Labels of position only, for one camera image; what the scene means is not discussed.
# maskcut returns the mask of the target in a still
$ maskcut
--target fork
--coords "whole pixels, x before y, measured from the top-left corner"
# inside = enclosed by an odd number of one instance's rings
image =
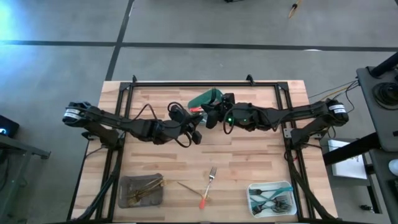
[[[216,172],[217,172],[217,167],[212,167],[211,170],[210,170],[210,174],[209,174],[209,184],[207,185],[206,192],[202,196],[202,199],[201,199],[200,204],[199,204],[199,208],[200,209],[204,209],[205,208],[207,192],[209,191],[211,182],[214,180],[214,178],[216,178]]]

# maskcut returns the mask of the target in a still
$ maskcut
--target gray floor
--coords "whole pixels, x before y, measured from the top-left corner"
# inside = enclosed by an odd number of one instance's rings
[[[125,42],[396,47],[394,0],[308,0],[287,20],[295,0],[136,0]],[[110,41],[119,34],[127,0],[0,0],[0,40]],[[0,114],[21,124],[18,139],[52,151],[34,159],[14,209],[28,223],[66,219],[87,142],[62,115],[70,101],[97,104],[113,47],[0,45]],[[113,80],[305,80],[308,95],[354,80],[355,70],[393,52],[122,48]],[[359,88],[356,109],[337,128],[341,138],[374,131]],[[340,99],[350,107],[345,98]],[[340,218],[388,223],[363,212],[365,187],[332,184]]]

